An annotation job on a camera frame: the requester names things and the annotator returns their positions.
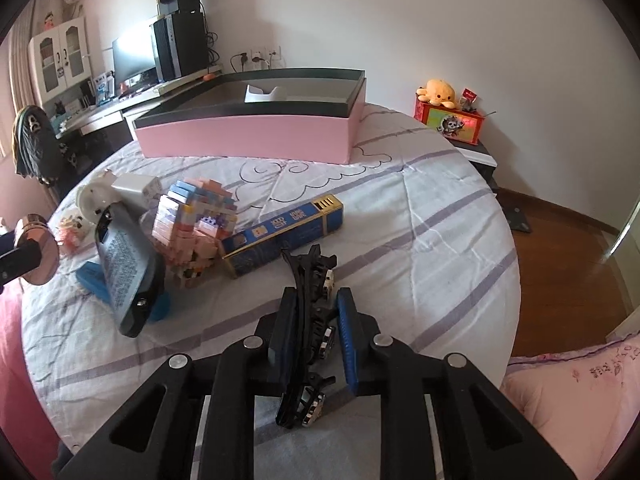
silver screw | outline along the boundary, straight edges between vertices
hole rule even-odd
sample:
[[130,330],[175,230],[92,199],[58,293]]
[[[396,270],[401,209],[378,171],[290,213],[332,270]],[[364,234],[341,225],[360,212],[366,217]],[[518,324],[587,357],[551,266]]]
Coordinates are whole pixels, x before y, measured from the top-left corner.
[[251,335],[247,339],[245,339],[242,344],[244,344],[245,348],[254,350],[262,346],[262,338],[257,335]]
[[373,344],[375,346],[391,346],[394,339],[387,334],[376,334],[373,336]]
[[454,368],[464,368],[466,366],[466,357],[462,354],[451,354],[447,357],[447,363]]
[[169,366],[177,370],[178,368],[184,368],[189,362],[189,358],[184,354],[174,355],[169,359]]

white cabinet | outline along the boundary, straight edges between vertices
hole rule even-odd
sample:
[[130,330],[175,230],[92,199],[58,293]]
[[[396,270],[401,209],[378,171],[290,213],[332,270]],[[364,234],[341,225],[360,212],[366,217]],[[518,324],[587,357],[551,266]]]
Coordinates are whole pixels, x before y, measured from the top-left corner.
[[29,63],[40,106],[90,78],[84,18],[65,22],[32,38]]

plush octopus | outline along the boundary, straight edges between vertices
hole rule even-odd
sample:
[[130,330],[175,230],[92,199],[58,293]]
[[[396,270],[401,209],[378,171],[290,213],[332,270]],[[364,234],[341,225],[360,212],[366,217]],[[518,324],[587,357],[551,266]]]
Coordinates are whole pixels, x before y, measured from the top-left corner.
[[415,91],[418,100],[434,106],[444,106],[445,108],[456,107],[456,92],[449,83],[442,79],[429,79],[426,88],[418,88]]

red box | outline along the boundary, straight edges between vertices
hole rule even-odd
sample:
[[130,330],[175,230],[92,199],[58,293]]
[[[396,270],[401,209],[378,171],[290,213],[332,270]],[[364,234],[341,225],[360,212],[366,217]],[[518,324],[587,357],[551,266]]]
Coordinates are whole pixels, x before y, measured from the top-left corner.
[[443,106],[433,106],[415,100],[414,119],[418,119],[428,128],[443,134],[447,139],[477,144],[480,127],[484,122],[482,115],[462,110],[449,110]]

white quilted tablecloth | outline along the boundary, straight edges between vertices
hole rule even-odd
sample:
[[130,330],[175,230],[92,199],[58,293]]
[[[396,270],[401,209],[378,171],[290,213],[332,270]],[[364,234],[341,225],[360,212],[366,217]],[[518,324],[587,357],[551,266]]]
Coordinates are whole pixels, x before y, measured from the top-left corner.
[[[513,238],[489,187],[440,134],[375,105],[364,108],[352,164],[254,158],[144,158],[136,142],[101,168],[221,182],[238,199],[241,226],[331,192],[344,225],[320,241],[336,254],[336,285],[350,286],[361,312],[382,332],[436,357],[466,354],[495,384],[504,375],[518,323],[520,285]],[[73,205],[72,192],[52,217]],[[27,286],[24,354],[37,396],[74,452],[175,352],[194,359],[222,352],[254,332],[293,285],[284,261],[232,280],[172,291],[168,318],[140,336],[121,336],[110,308],[74,271],[95,260],[92,246],[62,260],[45,286]],[[339,348],[325,363],[338,382],[311,428],[274,424],[277,399],[258,399],[256,478],[376,478],[380,416],[376,399],[353,400]]]

